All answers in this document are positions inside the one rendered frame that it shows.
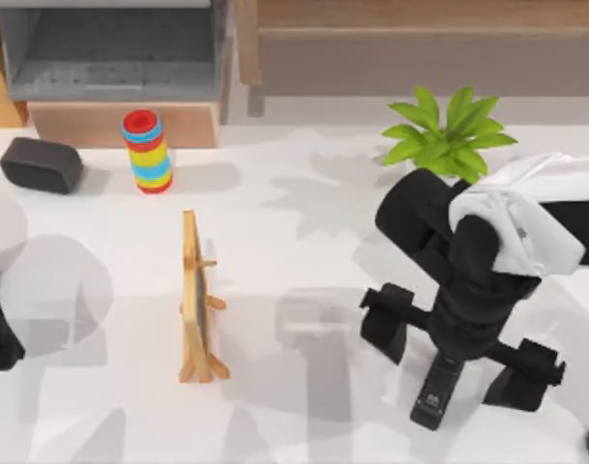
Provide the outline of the wooden framed blackboard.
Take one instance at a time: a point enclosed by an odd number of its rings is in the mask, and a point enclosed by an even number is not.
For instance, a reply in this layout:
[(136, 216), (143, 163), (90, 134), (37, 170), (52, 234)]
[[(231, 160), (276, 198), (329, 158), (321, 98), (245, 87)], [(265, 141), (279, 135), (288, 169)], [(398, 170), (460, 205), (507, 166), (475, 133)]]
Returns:
[(182, 214), (182, 298), (179, 313), (182, 323), (182, 365), (178, 379), (189, 382), (193, 376), (199, 383), (213, 381), (213, 375), (228, 379), (227, 365), (212, 351), (210, 344), (210, 310), (226, 310), (225, 300), (211, 295), (205, 269), (217, 261), (203, 257), (194, 210)]

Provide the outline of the green leafy plant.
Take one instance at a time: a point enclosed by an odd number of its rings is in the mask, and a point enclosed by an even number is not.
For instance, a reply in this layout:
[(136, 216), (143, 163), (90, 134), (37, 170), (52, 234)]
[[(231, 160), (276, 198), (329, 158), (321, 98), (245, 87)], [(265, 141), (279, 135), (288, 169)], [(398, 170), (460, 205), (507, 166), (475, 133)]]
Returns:
[(482, 150), (515, 145), (505, 126), (490, 116), (497, 96), (474, 98), (473, 88), (464, 86), (449, 99), (446, 112), (440, 111), (429, 89), (414, 87), (416, 101), (395, 101), (388, 107), (405, 119), (382, 132), (395, 145), (382, 160), (385, 166), (410, 161), (436, 175), (477, 183), (488, 174)]

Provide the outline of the stack of coloured rings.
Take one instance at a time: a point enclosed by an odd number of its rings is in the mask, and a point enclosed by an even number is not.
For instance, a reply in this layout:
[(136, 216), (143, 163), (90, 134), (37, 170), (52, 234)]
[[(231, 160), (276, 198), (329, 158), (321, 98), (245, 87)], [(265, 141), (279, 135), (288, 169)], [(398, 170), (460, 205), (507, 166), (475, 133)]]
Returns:
[(132, 110), (124, 116), (120, 131), (137, 187), (148, 194), (166, 191), (173, 173), (160, 116), (146, 108)]

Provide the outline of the wooden open shelves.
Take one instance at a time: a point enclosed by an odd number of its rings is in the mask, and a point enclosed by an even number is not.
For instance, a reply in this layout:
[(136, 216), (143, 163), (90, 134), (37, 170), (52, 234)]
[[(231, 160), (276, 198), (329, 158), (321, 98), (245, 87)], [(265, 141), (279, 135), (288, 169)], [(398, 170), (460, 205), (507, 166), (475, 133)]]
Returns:
[(248, 114), (264, 112), (262, 39), (275, 35), (589, 34), (589, 0), (232, 0)]

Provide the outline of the black rounded box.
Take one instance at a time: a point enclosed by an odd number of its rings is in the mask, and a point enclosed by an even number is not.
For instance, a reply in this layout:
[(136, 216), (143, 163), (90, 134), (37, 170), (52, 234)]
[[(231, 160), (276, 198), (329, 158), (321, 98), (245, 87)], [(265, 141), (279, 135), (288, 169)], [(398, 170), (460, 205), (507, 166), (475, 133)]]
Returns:
[(75, 191), (84, 171), (74, 147), (29, 137), (12, 140), (0, 167), (17, 187), (57, 194)]

